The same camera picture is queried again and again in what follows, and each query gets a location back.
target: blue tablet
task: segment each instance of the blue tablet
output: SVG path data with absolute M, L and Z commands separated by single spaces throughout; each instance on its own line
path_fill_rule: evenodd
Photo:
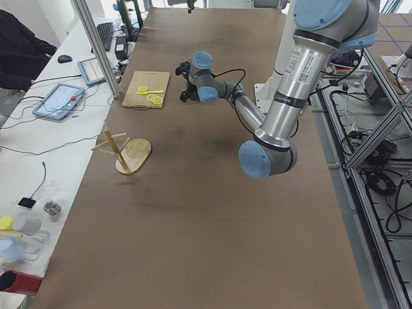
M 62 120 L 79 103 L 84 88 L 58 83 L 33 110 L 36 116 Z
M 97 58 L 79 61 L 77 66 L 83 76 L 84 82 L 88 86 L 92 86 L 106 80 Z

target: keyboard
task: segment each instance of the keyboard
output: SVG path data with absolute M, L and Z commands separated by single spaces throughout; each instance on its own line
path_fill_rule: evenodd
M 98 35 L 102 39 L 104 50 L 108 52 L 110 50 L 113 35 L 113 23 L 98 24 L 96 29 Z

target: red cup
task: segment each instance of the red cup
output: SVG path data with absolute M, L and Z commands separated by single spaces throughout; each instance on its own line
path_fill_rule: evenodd
M 0 276 L 0 291 L 26 295 L 36 295 L 40 288 L 42 277 L 7 270 Z

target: black mouse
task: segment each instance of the black mouse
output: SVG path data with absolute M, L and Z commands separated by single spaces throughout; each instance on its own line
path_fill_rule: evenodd
M 71 58 L 69 55 L 61 55 L 61 56 L 59 56 L 59 58 L 57 58 L 58 63 L 70 62 L 72 60 L 73 60 L 73 58 Z

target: white desk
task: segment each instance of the white desk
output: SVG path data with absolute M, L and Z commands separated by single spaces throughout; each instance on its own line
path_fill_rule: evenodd
M 96 24 L 113 19 L 97 19 Z M 119 26 L 119 19 L 114 21 L 115 29 Z M 92 58 L 91 46 L 80 22 L 74 27 L 67 39 L 63 42 L 56 54 L 51 58 L 47 67 L 37 80 L 50 79 L 80 74 L 77 61 Z M 117 63 L 115 57 L 115 40 L 107 55 L 113 66 Z M 58 56 L 68 54 L 73 61 L 64 64 L 57 62 Z M 45 97 L 58 82 L 87 88 L 83 79 L 70 78 L 40 82 L 27 92 L 28 96 Z M 12 117 L 20 117 L 22 110 L 35 103 L 33 99 L 22 101 L 12 114 Z M 83 99 L 76 109 L 82 111 L 71 112 L 62 122 L 54 122 L 45 119 L 37 119 L 32 122 L 20 124 L 7 129 L 18 122 L 35 119 L 33 108 L 27 108 L 21 119 L 9 119 L 0 130 L 0 146 L 25 152 L 40 153 L 59 147 L 67 142 L 75 142 L 82 138 L 90 138 L 100 133 L 103 120 L 106 118 L 112 96 L 106 83 L 87 89 Z M 3 149 L 0 151 L 0 216 L 35 216 L 42 221 L 42 230 L 50 232 L 39 258 L 36 262 L 18 261 L 5 265 L 6 269 L 15 269 L 29 274 L 43 276 L 48 265 L 48 260 L 57 243 L 64 222 L 69 214 L 73 199 L 77 193 L 80 182 L 91 157 L 90 149 L 96 140 L 85 140 L 73 145 L 44 153 L 39 156 L 21 154 Z M 40 188 L 40 194 L 34 198 L 37 203 L 32 210 L 24 209 L 17 203 L 22 197 L 30 197 L 41 183 L 44 176 L 42 163 L 46 164 L 46 182 Z M 55 193 L 47 193 L 44 189 L 51 187 L 51 183 L 57 186 Z M 62 208 L 61 213 L 52 217 L 43 211 L 43 205 L 48 200 L 56 201 Z

